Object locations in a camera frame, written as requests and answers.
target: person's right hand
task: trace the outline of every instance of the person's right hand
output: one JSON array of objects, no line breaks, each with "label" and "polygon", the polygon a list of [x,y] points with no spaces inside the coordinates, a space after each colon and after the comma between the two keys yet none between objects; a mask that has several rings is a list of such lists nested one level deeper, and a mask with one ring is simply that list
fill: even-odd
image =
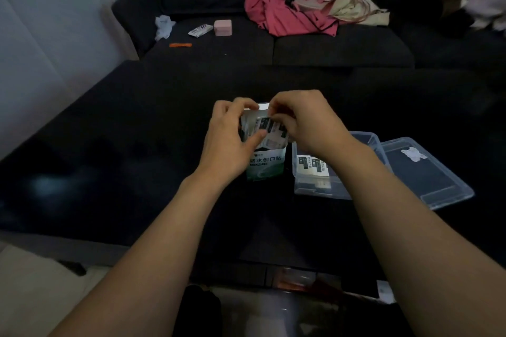
[{"label": "person's right hand", "polygon": [[269,116],[282,122],[302,149],[324,161],[355,140],[318,90],[279,92],[269,103]]}]

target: white crumpled paper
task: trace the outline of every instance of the white crumpled paper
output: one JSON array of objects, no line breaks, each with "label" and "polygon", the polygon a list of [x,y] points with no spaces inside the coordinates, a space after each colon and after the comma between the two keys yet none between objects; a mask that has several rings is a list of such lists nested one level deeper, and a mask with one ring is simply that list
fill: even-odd
[{"label": "white crumpled paper", "polygon": [[167,15],[161,15],[155,18],[156,27],[158,30],[156,31],[155,40],[159,41],[160,39],[168,39],[171,35],[172,27],[174,27],[175,21],[171,21],[171,17]]}]

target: pink jacket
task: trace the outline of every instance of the pink jacket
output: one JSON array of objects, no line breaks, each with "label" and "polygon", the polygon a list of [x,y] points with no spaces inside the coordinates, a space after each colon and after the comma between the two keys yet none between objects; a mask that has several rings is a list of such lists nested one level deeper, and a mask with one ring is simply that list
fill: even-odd
[{"label": "pink jacket", "polygon": [[324,16],[320,11],[301,12],[288,7],[284,0],[245,0],[244,9],[248,17],[262,29],[274,36],[304,33],[326,33],[335,36],[337,20]]}]

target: green and white box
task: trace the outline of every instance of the green and white box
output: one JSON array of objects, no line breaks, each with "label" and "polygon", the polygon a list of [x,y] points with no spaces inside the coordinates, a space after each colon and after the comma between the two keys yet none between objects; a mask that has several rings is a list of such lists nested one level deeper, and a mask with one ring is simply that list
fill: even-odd
[{"label": "green and white box", "polygon": [[260,129],[267,131],[267,136],[251,155],[250,165],[246,169],[249,181],[281,175],[288,145],[286,128],[281,123],[272,121],[267,115],[269,103],[259,105],[259,110],[245,110],[241,117],[243,141]]}]

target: hand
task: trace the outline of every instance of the hand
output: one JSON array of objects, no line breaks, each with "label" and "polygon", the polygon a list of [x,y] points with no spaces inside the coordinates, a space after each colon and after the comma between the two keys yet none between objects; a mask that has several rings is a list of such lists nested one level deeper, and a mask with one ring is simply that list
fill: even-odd
[{"label": "hand", "polygon": [[246,142],[241,141],[238,126],[245,108],[258,110],[259,106],[251,99],[238,97],[234,102],[219,100],[212,110],[196,173],[212,176],[222,188],[246,170],[251,154],[267,135],[267,131],[260,130]]},{"label": "hand", "polygon": [[355,140],[317,90],[278,93],[269,104],[269,116],[282,122],[302,149],[324,161],[340,144]]}]

